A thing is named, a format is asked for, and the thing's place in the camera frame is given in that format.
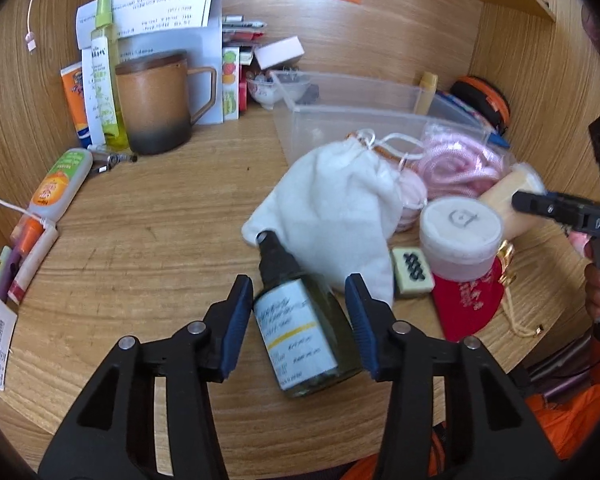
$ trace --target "person's hand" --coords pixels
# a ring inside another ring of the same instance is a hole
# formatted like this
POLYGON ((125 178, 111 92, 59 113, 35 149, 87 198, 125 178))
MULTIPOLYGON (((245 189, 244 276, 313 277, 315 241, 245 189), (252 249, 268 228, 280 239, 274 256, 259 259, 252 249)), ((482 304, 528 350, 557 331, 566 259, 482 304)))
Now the person's hand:
MULTIPOLYGON (((584 254, 590 260, 593 259, 591 243, 584 247, 584 254)), ((584 269, 584 279, 586 281, 584 290, 587 295, 585 307, 591 319, 596 320, 600 317, 600 269, 594 264, 589 264, 584 269)))

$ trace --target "red pouch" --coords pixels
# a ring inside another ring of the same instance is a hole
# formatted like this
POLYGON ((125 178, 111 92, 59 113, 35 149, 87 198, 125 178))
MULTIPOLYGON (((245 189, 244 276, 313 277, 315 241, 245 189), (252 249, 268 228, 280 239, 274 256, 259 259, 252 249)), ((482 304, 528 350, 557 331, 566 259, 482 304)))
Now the red pouch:
POLYGON ((494 259, 489 272, 473 282, 450 282, 434 274, 433 301, 448 341, 460 341, 487 326, 504 295, 501 276, 499 258, 494 259))

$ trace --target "white lid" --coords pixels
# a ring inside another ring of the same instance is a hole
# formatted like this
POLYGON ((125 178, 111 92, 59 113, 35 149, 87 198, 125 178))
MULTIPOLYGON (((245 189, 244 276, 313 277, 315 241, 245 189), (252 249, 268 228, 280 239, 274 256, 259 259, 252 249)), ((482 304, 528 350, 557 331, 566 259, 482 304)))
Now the white lid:
POLYGON ((420 243, 456 264, 477 264, 493 258, 502 231, 500 216, 473 198, 439 198, 430 202, 420 216, 420 243))

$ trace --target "fruit stickers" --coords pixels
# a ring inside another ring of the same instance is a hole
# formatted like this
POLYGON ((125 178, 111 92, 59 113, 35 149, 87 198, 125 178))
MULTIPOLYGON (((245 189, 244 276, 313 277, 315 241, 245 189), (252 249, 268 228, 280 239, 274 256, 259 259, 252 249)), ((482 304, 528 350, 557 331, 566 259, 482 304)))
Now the fruit stickers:
POLYGON ((238 80, 240 48, 222 49, 222 113, 225 120, 238 118, 238 80))

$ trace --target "clear plastic bin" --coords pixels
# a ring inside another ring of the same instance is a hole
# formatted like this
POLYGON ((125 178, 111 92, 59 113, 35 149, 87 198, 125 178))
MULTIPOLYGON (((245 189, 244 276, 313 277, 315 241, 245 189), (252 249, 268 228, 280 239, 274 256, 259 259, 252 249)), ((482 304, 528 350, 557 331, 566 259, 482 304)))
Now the clear plastic bin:
POLYGON ((489 137, 476 119, 437 95, 428 115, 414 115, 423 93, 417 86, 319 72, 296 73, 292 82, 285 82, 288 72, 270 75, 279 94, 274 121, 289 165, 312 149, 344 140, 362 128, 371 128, 378 139, 396 132, 421 139, 427 123, 436 121, 485 144, 489 137))

